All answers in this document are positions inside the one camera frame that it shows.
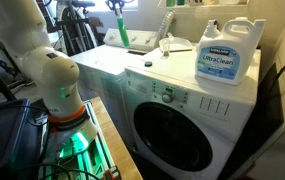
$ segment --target front-loading washer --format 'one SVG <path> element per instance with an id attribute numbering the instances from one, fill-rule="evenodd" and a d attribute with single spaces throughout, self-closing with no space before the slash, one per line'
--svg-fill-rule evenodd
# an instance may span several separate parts
<path id="1" fill-rule="evenodd" d="M 138 153 L 175 179 L 217 179 L 255 106 L 260 51 L 238 86 L 194 76 L 195 49 L 161 56 L 125 68 Z"/>

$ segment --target green item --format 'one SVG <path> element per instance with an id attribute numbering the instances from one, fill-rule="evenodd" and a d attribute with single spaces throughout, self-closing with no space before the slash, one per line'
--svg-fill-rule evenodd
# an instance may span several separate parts
<path id="1" fill-rule="evenodd" d="M 175 0 L 166 0 L 166 7 L 175 6 Z"/>
<path id="2" fill-rule="evenodd" d="M 178 0 L 177 5 L 184 5 L 184 0 Z"/>
<path id="3" fill-rule="evenodd" d="M 121 35 L 123 45 L 124 45 L 124 47 L 127 48 L 130 46 L 130 42 L 129 42 L 128 34 L 126 33 L 126 27 L 123 23 L 122 17 L 118 17 L 118 26 L 119 26 L 119 31 L 120 31 L 120 35 Z"/>

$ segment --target washer door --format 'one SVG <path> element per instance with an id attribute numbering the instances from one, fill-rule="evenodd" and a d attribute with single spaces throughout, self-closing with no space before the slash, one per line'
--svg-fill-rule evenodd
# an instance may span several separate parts
<path id="1" fill-rule="evenodd" d="M 166 163 L 186 171 L 201 171 L 212 160 L 203 132 L 180 112 L 158 103 L 143 103 L 134 125 L 145 145 Z"/>

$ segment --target laundry detergent jug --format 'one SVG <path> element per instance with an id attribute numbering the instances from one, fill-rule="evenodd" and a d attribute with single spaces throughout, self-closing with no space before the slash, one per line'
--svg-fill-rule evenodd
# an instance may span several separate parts
<path id="1" fill-rule="evenodd" d="M 209 20 L 197 48 L 196 75 L 238 85 L 250 66 L 265 21 L 236 18 L 219 32 L 215 21 Z"/>

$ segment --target detergent bottle handle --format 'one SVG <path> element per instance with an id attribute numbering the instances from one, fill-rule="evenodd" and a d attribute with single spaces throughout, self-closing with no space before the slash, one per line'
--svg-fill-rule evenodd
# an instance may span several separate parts
<path id="1" fill-rule="evenodd" d="M 243 31 L 234 31 L 232 30 L 232 26 L 245 26 L 248 28 L 248 31 L 247 32 L 243 32 Z M 222 33 L 227 33 L 231 36 L 244 36 L 244 37 L 248 37 L 253 29 L 255 28 L 254 24 L 251 23 L 250 21 L 244 21 L 244 20 L 237 20 L 237 19 L 234 19 L 234 20 L 230 20 L 228 21 L 224 26 L 223 26 L 223 29 L 222 29 Z"/>
<path id="2" fill-rule="evenodd" d="M 248 31 L 246 31 L 246 32 L 245 31 L 234 31 L 232 29 L 233 25 L 247 27 Z M 234 19 L 234 20 L 228 21 L 224 25 L 222 32 L 227 33 L 231 36 L 241 36 L 241 37 L 249 38 L 251 36 L 257 36 L 258 34 L 261 35 L 261 33 L 264 29 L 264 26 L 265 26 L 265 19 L 257 19 L 254 21 L 254 23 L 252 23 L 248 20 Z"/>

